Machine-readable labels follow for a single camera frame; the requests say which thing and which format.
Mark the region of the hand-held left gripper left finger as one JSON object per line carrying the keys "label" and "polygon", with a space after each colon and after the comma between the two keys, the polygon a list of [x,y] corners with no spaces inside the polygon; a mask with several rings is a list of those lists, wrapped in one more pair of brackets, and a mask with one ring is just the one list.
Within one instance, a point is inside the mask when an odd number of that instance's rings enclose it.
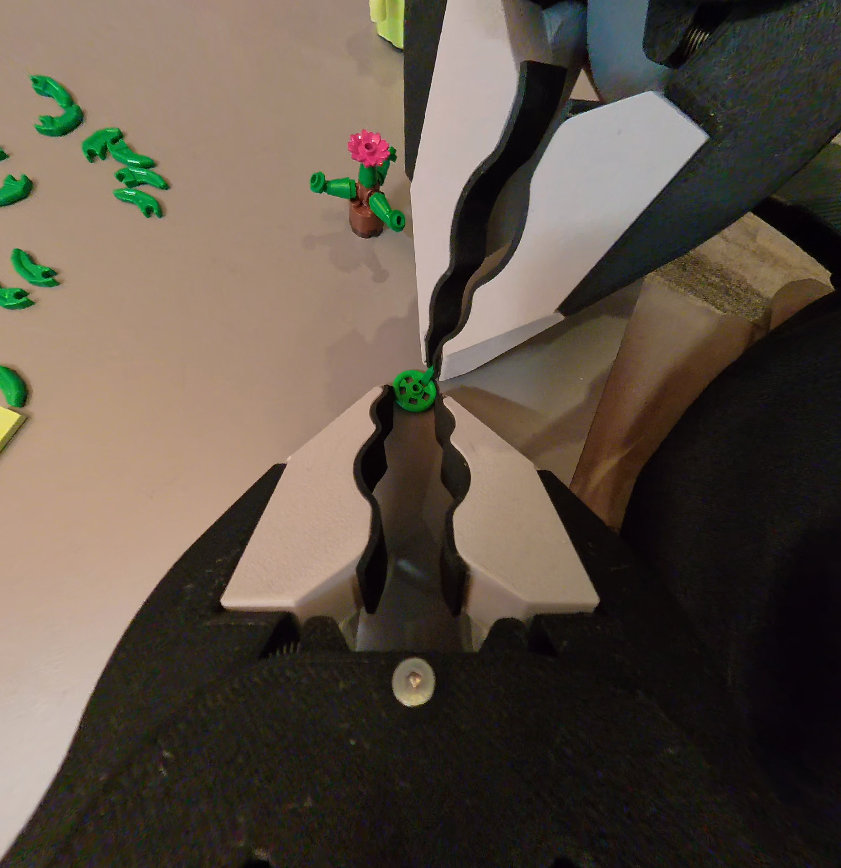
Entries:
{"label": "hand-held left gripper left finger", "polygon": [[334,619],[356,647],[387,573],[381,508],[393,387],[371,389],[290,456],[221,597],[238,611]]}

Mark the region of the toy cactus with pink flower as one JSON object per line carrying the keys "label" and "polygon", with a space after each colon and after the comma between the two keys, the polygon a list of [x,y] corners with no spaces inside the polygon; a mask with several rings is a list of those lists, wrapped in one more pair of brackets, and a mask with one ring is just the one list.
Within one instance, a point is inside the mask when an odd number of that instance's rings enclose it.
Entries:
{"label": "toy cactus with pink flower", "polygon": [[316,172],[310,178],[311,191],[347,200],[351,230],[363,239],[377,237],[385,228],[403,231],[404,213],[393,208],[381,190],[397,159],[395,147],[380,133],[362,129],[349,137],[348,152],[359,164],[358,179],[327,179],[323,172]]}

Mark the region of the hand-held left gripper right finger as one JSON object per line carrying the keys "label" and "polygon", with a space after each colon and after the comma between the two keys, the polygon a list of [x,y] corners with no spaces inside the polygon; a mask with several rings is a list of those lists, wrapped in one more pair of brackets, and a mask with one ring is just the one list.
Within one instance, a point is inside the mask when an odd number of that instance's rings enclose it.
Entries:
{"label": "hand-held left gripper right finger", "polygon": [[535,465],[449,397],[436,401],[445,518],[441,583],[479,650],[494,623],[537,614],[590,613],[598,594]]}

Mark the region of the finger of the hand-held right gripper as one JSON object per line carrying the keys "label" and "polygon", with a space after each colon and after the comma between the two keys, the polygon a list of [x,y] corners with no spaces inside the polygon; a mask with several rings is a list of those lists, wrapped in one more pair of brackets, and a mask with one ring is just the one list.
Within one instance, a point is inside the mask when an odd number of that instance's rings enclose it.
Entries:
{"label": "finger of the hand-held right gripper", "polygon": [[588,2],[578,79],[495,202],[442,380],[560,322],[562,302],[708,139],[661,95],[667,71],[643,50],[648,5]]}
{"label": "finger of the hand-held right gripper", "polygon": [[428,365],[465,324],[495,202],[574,87],[586,24],[583,2],[446,5],[411,188]]}

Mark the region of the lime green toy figure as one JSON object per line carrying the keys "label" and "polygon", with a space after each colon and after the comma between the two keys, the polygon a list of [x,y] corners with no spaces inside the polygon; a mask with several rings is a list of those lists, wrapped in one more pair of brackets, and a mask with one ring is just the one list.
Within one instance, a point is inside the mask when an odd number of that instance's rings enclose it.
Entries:
{"label": "lime green toy figure", "polygon": [[378,35],[398,50],[404,49],[404,0],[370,0],[371,20]]}

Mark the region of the green toy wheel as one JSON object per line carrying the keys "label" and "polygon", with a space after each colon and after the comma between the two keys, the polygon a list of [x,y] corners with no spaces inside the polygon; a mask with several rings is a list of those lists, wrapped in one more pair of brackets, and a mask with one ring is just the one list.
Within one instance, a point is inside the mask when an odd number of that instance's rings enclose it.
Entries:
{"label": "green toy wheel", "polygon": [[423,372],[408,370],[394,378],[395,400],[402,409],[412,413],[422,413],[433,407],[437,399],[437,385],[435,378],[428,385],[421,385],[426,370]]}

